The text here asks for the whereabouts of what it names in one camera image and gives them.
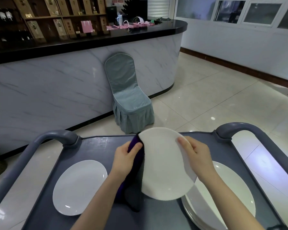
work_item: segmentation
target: person's left hand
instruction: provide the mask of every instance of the person's left hand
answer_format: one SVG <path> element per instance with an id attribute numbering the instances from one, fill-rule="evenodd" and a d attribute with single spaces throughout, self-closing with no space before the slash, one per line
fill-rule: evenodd
<path id="1" fill-rule="evenodd" d="M 126 176 L 130 173 L 135 155 L 143 146 L 142 143 L 136 143 L 128 153 L 129 144 L 130 141 L 116 149 L 111 169 L 111 174 L 118 176 L 122 181 L 124 181 Z"/>

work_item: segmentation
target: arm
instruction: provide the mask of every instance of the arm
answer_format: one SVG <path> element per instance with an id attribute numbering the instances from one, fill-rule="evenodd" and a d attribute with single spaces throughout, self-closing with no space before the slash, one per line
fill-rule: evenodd
<path id="1" fill-rule="evenodd" d="M 129 144 L 130 141 L 116 149 L 109 176 L 98 189 L 89 205 L 72 226 L 71 230 L 104 229 L 117 190 L 129 174 L 135 155 L 143 146 L 141 143 L 137 143 L 132 150 L 127 153 Z"/>
<path id="2" fill-rule="evenodd" d="M 185 137 L 178 138 L 188 154 L 190 165 L 197 177 L 206 186 L 229 230 L 264 230 L 256 218 L 217 174 L 206 144 Z"/>

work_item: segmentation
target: hand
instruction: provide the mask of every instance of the hand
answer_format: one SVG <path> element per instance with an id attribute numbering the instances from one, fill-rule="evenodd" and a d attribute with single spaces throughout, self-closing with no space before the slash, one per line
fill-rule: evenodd
<path id="1" fill-rule="evenodd" d="M 186 151 L 190 166 L 200 181 L 205 184 L 215 176 L 218 176 L 213 166 L 208 146 L 190 136 L 185 136 L 185 138 L 187 140 L 179 137 L 178 142 Z"/>
<path id="2" fill-rule="evenodd" d="M 111 169 L 111 174 L 118 176 L 122 182 L 125 180 L 126 176 L 130 173 L 135 155 L 142 148 L 142 143 L 136 143 L 136 145 L 128 153 L 130 141 L 118 147 L 115 151 L 114 161 Z"/>

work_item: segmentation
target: gray plastic cart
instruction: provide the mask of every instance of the gray plastic cart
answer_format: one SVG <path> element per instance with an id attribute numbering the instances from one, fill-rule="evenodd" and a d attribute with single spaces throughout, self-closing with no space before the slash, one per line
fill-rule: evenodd
<path id="1" fill-rule="evenodd" d="M 258 185 L 233 143 L 232 136 L 242 130 L 254 133 L 275 160 L 288 174 L 288 157 L 258 127 L 248 123 L 227 123 L 213 132 L 183 132 L 205 144 L 214 161 L 234 170 L 247 184 L 256 205 L 256 219 L 264 228 L 283 224 L 272 204 Z M 134 135 L 93 136 L 81 138 L 65 130 L 49 131 L 32 141 L 19 156 L 12 170 L 0 183 L 0 202 L 18 178 L 38 146 L 46 139 L 56 139 L 63 144 L 63 150 L 51 171 L 23 229 L 26 230 L 69 230 L 79 216 L 60 214 L 52 203 L 52 192 L 61 174 L 71 165 L 83 160 L 102 163 L 107 172 L 111 170 L 115 149 L 131 140 Z M 154 230 L 154 229 L 198 229 L 185 213 L 181 199 L 159 201 L 144 196 L 139 213 L 132 212 L 126 205 L 114 204 L 105 229 Z"/>

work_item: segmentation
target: marble counter front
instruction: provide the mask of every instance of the marble counter front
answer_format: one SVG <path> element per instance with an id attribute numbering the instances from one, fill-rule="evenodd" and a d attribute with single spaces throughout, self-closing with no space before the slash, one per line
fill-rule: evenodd
<path id="1" fill-rule="evenodd" d="M 112 111 L 104 62 L 115 52 L 134 58 L 147 95 L 174 83 L 182 33 L 0 64 L 0 154 L 37 135 L 67 129 Z"/>

